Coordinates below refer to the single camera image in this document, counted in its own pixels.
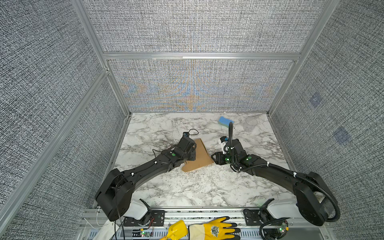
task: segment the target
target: yellow scoop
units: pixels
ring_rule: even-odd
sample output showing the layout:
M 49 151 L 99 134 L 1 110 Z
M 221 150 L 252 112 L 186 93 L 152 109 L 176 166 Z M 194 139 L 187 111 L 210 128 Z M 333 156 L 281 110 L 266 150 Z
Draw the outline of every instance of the yellow scoop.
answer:
M 188 234 L 187 226 L 183 220 L 178 221 L 177 223 L 172 224 L 169 227 L 168 234 L 160 240 L 179 240 L 180 238 Z

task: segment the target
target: textured wall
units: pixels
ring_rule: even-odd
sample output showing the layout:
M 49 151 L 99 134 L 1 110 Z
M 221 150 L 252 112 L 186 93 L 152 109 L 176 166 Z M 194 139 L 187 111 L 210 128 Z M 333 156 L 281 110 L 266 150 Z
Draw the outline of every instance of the textured wall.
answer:
M 111 60 L 132 111 L 267 111 L 290 60 Z
M 125 115 L 104 80 L 1 240 L 73 239 L 98 190 Z
M 0 207 L 101 66 L 70 0 L 0 3 Z
M 342 0 L 272 119 L 299 171 L 319 173 L 339 240 L 382 239 L 384 1 Z
M 84 0 L 105 51 L 300 52 L 326 0 Z

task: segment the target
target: work glove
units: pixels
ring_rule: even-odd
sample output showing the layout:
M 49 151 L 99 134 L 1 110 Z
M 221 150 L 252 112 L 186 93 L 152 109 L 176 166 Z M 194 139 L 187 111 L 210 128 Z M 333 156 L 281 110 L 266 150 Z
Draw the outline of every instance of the work glove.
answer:
M 225 223 L 229 217 L 221 217 L 205 224 L 189 225 L 189 240 L 240 240 L 236 223 Z

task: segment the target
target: glove cuff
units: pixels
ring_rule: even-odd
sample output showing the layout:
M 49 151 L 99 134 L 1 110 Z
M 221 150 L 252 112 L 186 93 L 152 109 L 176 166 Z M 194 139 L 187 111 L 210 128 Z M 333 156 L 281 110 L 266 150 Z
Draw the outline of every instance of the glove cuff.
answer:
M 205 230 L 203 224 L 189 225 L 189 240 L 204 240 Z

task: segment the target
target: glove logo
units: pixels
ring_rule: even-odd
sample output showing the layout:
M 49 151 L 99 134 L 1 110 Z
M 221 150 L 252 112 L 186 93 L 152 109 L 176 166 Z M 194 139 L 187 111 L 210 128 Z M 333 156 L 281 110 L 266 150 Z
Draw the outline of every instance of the glove logo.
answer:
M 218 227 L 217 226 L 212 226 L 211 227 L 211 234 L 215 237 L 218 236 Z

